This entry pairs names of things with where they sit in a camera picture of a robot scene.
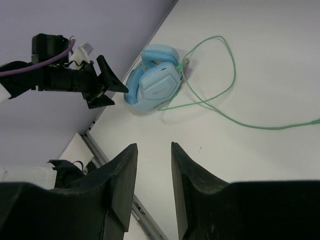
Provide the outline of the light blue headphones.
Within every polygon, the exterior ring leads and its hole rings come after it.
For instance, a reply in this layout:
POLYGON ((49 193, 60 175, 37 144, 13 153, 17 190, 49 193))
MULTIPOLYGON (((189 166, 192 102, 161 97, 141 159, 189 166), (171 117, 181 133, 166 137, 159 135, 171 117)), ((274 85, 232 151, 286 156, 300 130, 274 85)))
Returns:
POLYGON ((141 62, 129 74, 123 95, 133 108, 148 112, 169 101, 181 85, 180 56, 169 45, 149 44, 141 53, 141 62))

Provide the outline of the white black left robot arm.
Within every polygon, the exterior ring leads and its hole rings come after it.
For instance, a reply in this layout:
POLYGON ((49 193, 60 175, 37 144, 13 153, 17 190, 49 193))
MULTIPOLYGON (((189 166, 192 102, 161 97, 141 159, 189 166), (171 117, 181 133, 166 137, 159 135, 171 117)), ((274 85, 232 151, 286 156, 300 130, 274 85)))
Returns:
POLYGON ((81 93, 89 109, 112 106, 106 92, 128 93, 103 55, 96 73, 88 43, 76 50, 74 36, 40 33, 32 38, 31 62, 12 61, 0 67, 0 100, 16 98, 29 90, 81 93))

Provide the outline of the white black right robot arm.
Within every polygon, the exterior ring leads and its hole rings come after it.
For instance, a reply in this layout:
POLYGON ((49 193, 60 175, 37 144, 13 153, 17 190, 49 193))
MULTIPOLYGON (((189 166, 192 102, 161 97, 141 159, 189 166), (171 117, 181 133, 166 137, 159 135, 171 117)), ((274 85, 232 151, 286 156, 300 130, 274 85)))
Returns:
MULTIPOLYGON (((0 185, 3 240, 121 240, 129 230, 138 147, 83 174, 52 160, 53 189, 27 182, 0 185)), ((317 180, 228 183, 171 144, 171 172, 181 240, 317 240, 317 180)))

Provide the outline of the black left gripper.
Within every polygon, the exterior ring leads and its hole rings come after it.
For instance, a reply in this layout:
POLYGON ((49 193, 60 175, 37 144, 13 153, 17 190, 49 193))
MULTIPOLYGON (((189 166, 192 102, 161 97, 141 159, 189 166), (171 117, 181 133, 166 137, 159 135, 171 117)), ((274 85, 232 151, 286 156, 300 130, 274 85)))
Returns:
POLYGON ((108 65, 105 57, 99 55, 96 60, 100 69, 97 76, 93 62, 86 63, 80 69, 74 69, 70 57, 74 53, 74 38, 62 35, 40 33, 32 38, 31 62, 41 64, 50 61, 41 69, 44 73, 43 83, 38 87, 44 91, 82 93, 89 109, 115 105, 105 92, 128 93, 128 88, 118 79, 108 65))

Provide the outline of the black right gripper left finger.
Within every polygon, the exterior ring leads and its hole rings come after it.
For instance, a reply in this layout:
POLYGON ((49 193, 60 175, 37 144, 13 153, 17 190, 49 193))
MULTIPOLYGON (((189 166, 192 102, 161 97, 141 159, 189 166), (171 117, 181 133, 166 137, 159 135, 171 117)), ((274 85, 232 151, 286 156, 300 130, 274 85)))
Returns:
POLYGON ((129 230, 138 147, 63 188, 27 182, 0 185, 3 240, 121 240, 129 230))

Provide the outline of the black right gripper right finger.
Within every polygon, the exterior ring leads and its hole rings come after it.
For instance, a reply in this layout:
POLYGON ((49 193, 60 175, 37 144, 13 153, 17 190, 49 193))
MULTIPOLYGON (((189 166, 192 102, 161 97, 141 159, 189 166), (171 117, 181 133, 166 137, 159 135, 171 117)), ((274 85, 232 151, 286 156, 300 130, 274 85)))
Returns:
POLYGON ((317 240, 317 180, 226 182, 176 142, 171 172, 181 240, 317 240))

